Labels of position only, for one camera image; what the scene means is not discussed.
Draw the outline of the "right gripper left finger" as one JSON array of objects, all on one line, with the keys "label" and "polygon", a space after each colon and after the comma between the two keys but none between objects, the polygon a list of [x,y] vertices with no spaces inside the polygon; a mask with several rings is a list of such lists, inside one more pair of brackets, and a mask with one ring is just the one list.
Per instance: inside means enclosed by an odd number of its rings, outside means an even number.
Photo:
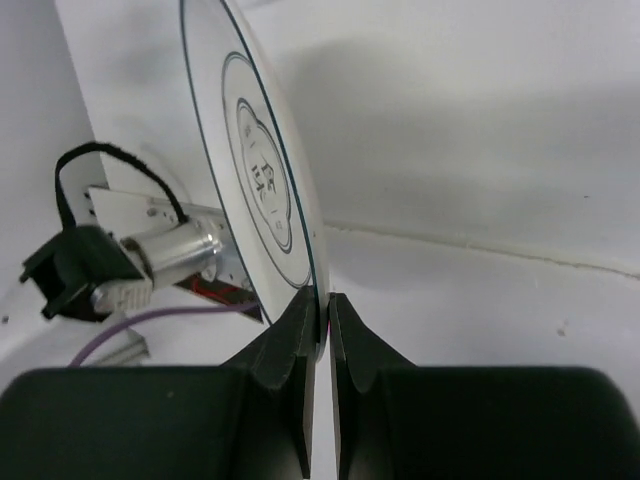
[{"label": "right gripper left finger", "polygon": [[229,478],[308,478],[316,370],[316,299],[300,289],[281,317],[225,363],[239,375]]}]

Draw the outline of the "black rimmed white plate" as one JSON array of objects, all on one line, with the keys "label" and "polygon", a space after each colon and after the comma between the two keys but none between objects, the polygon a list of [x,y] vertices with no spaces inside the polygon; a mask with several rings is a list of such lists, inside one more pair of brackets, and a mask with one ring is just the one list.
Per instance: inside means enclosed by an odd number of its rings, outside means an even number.
[{"label": "black rimmed white plate", "polygon": [[249,284],[269,324],[299,290],[310,290],[320,358],[328,327],[326,241],[291,109],[236,2],[183,1],[179,15],[199,134]]}]

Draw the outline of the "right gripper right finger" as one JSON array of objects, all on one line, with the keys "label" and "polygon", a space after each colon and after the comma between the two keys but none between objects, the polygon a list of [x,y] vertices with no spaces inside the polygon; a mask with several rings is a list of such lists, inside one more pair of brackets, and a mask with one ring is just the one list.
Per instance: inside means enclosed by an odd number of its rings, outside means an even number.
[{"label": "right gripper right finger", "polygon": [[415,365],[361,319],[344,293],[328,304],[337,473],[340,479],[393,479],[383,374]]}]

